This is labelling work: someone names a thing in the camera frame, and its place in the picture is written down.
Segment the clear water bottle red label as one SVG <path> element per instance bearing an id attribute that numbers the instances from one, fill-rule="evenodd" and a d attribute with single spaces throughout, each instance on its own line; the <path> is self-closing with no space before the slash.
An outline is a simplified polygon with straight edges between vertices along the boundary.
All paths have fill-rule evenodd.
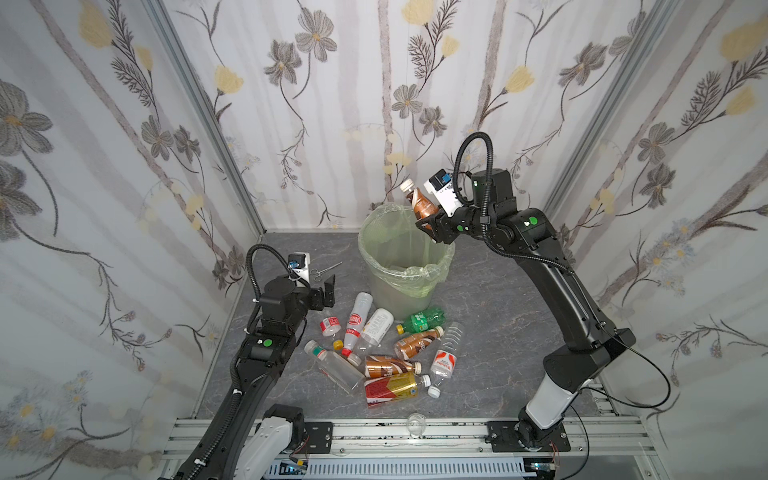
<path id="1" fill-rule="evenodd" d="M 438 350 L 429 372 L 431 384 L 427 389 L 428 395 L 433 399 L 441 396 L 443 384 L 453 376 L 464 332 L 462 323 L 452 322 L 439 339 Z"/>

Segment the orange brown drink bottle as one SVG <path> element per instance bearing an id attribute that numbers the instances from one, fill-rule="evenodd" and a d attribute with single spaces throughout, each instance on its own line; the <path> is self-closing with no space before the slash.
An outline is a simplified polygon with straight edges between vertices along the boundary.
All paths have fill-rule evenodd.
<path id="1" fill-rule="evenodd" d="M 411 179 L 403 181 L 399 188 L 410 203 L 417 220 L 425 219 L 439 212 L 438 207 L 423 194 Z"/>

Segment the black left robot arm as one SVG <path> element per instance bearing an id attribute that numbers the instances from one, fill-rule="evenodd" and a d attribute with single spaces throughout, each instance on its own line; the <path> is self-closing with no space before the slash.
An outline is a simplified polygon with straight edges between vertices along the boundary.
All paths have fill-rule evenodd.
<path id="1" fill-rule="evenodd" d="M 253 257 L 272 254 L 284 273 L 258 284 Z M 258 409 L 284 372 L 301 342 L 300 326 L 308 313 L 335 304 L 335 278 L 322 287 L 309 281 L 310 255 L 297 252 L 286 257 L 274 247 L 259 243 L 245 256 L 245 268 L 255 293 L 255 306 L 246 335 L 229 366 L 230 388 L 202 438 L 172 475 L 174 479 L 232 479 Z"/>

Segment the small red label bottle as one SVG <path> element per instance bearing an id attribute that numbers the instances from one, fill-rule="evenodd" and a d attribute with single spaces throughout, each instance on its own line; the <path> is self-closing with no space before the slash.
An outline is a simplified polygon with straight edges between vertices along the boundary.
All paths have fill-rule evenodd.
<path id="1" fill-rule="evenodd" d="M 320 329 L 324 337 L 335 337 L 341 332 L 342 325 L 337 317 L 330 316 L 320 322 Z"/>

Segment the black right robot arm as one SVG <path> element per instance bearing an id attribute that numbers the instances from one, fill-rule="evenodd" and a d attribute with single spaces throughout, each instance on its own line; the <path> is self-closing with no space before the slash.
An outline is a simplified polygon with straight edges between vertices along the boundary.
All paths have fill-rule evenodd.
<path id="1" fill-rule="evenodd" d="M 476 140 L 485 145 L 486 167 L 473 175 L 473 194 L 467 198 L 459 185 L 460 160 Z M 563 433 L 564 414 L 574 399 L 632 350 L 636 338 L 630 329 L 617 327 L 588 293 L 546 215 L 536 208 L 518 208 L 510 173 L 493 165 L 491 137 L 482 131 L 469 134 L 456 158 L 452 173 L 439 171 L 427 181 L 439 205 L 432 210 L 416 207 L 416 226 L 436 243 L 449 245 L 466 235 L 514 260 L 549 307 L 564 344 L 544 357 L 543 380 L 513 427 L 516 446 L 538 451 Z"/>

